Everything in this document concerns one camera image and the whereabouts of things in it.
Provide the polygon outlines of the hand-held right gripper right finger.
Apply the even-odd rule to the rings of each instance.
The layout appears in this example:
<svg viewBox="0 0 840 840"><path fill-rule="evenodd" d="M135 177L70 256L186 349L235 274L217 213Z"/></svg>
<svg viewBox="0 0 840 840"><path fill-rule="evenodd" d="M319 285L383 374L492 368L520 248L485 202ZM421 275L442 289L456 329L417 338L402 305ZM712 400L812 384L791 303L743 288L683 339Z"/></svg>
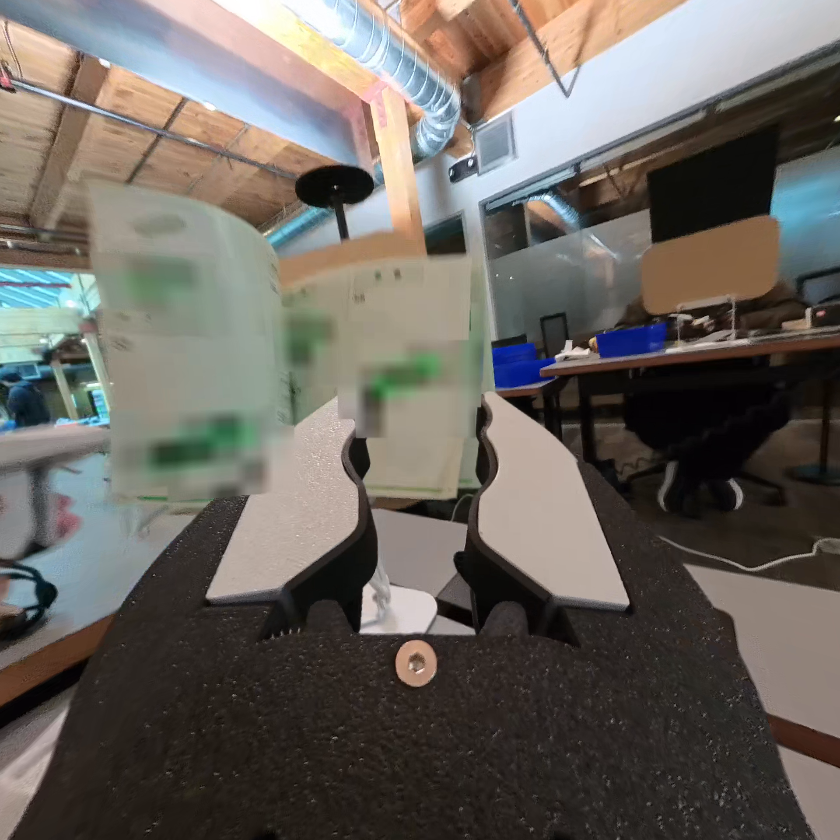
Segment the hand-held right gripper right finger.
<svg viewBox="0 0 840 840"><path fill-rule="evenodd" d="M476 414L480 486L456 570L475 630L518 604L531 634L572 634L567 611L627 614L631 600L577 459L495 392Z"/></svg>

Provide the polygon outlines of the green brick instruction booklet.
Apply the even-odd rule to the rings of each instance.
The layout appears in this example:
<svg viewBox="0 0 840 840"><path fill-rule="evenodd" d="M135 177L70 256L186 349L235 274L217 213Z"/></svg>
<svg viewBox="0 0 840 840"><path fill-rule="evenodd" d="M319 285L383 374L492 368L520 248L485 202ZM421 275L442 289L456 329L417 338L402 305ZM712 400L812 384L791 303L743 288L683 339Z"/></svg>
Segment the green brick instruction booklet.
<svg viewBox="0 0 840 840"><path fill-rule="evenodd" d="M367 441L373 497L449 499L474 477L489 344L469 255L390 232L283 256L219 207L86 189L116 494L285 489L292 427L333 399Z"/></svg>

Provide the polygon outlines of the brown office table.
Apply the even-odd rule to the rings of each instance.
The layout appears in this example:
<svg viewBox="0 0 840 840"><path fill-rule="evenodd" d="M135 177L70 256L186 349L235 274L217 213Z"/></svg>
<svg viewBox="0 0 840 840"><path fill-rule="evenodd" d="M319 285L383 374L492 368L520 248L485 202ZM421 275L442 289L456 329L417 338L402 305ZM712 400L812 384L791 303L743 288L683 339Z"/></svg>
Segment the brown office table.
<svg viewBox="0 0 840 840"><path fill-rule="evenodd" d="M661 476L666 464L702 445L726 443L736 431L767 420L790 404L793 392L804 383L820 382L824 392L838 380L838 329L786 332L758 339L686 345L655 353L603 359L590 355L543 367L547 380L576 380L579 394L581 451L585 463L595 467L620 492L631 491L636 480ZM594 396L665 397L665 412L677 410L678 396L699 399L762 396L751 406L721 411L724 417L704 430L682 436L659 451L653 466L620 477L617 467L598 457L592 398Z"/></svg>

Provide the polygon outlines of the silver spiral air duct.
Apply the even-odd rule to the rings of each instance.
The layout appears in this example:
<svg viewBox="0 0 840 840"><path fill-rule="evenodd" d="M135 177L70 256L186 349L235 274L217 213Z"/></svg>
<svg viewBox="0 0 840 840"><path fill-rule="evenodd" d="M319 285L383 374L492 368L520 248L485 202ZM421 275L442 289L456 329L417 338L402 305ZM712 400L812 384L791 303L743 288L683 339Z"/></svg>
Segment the silver spiral air duct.
<svg viewBox="0 0 840 840"><path fill-rule="evenodd" d="M441 154L461 122L459 86L421 55L409 35L379 7L359 1L324 1L324 37L381 81L420 108L414 125L413 156Z"/></svg>

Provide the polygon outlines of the small white desk stand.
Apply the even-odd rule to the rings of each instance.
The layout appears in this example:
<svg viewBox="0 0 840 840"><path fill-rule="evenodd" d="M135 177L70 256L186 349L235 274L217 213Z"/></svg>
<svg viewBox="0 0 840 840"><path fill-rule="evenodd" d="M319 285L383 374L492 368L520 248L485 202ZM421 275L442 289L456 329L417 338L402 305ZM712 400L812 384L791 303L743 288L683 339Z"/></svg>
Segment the small white desk stand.
<svg viewBox="0 0 840 840"><path fill-rule="evenodd" d="M680 303L668 317L677 344L728 341L738 334L738 305L732 296Z"/></svg>

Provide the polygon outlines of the white booklet stand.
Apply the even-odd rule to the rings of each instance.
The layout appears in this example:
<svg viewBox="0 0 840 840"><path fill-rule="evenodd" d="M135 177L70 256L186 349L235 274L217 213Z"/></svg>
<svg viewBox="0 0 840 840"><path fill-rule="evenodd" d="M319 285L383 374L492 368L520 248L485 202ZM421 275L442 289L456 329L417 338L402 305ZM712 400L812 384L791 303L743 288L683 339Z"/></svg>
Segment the white booklet stand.
<svg viewBox="0 0 840 840"><path fill-rule="evenodd" d="M364 586L360 618L362 635L425 634L437 615L434 597L424 591L394 585L379 561Z"/></svg>

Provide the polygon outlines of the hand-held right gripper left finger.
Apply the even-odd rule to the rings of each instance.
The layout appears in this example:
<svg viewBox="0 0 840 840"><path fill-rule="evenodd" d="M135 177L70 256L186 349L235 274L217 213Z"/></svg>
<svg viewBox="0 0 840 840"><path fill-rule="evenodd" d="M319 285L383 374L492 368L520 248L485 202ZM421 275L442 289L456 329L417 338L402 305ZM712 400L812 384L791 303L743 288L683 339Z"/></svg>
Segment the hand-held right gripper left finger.
<svg viewBox="0 0 840 840"><path fill-rule="evenodd" d="M379 559L366 441L334 397L295 426L289 458L276 489L248 497L206 602L269 605L265 637L296 632L313 605L336 602L358 633Z"/></svg>

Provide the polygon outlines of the black round disc on pole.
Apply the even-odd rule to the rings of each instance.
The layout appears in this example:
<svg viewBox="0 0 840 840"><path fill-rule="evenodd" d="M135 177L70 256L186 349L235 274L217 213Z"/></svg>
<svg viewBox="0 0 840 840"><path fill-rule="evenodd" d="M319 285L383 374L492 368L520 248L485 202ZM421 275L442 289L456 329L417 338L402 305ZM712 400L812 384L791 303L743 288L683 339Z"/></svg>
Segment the black round disc on pole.
<svg viewBox="0 0 840 840"><path fill-rule="evenodd" d="M309 170L295 182L299 201L309 207L333 211L341 241L350 238L345 206L366 200L374 188L375 182L369 172L346 164L324 165Z"/></svg>

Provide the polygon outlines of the grey wall vent grille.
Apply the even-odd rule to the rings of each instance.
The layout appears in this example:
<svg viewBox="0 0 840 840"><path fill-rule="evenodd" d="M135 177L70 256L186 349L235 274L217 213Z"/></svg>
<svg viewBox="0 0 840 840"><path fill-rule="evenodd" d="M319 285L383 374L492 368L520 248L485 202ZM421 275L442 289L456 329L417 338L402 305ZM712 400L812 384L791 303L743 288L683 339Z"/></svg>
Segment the grey wall vent grille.
<svg viewBox="0 0 840 840"><path fill-rule="evenodd" d="M478 125L473 132L479 176L493 172L518 158L512 111Z"/></svg>

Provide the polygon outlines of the grey-topped desk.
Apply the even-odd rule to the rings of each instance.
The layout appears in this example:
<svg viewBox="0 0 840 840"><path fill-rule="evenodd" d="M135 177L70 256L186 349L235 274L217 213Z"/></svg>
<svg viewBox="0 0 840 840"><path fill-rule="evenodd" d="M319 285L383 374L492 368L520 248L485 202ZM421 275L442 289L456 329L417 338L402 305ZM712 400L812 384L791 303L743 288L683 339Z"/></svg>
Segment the grey-topped desk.
<svg viewBox="0 0 840 840"><path fill-rule="evenodd" d="M11 838L813 838L766 711L838 680L804 610L761 581L680 570L620 521L629 615L572 611L576 644L396 637L331 604L269 637L267 606L204 590L240 504L203 514L129 596Z"/></svg>

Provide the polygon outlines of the white table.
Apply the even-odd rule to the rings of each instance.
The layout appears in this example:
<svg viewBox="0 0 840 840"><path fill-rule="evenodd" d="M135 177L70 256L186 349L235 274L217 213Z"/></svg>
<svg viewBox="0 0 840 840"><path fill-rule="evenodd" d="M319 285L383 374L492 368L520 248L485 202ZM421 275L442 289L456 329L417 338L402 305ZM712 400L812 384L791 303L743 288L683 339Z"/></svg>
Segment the white table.
<svg viewBox="0 0 840 840"><path fill-rule="evenodd" d="M110 445L108 427L38 426L2 434L1 561L22 560L72 534L70 499L53 489L53 471Z"/></svg>

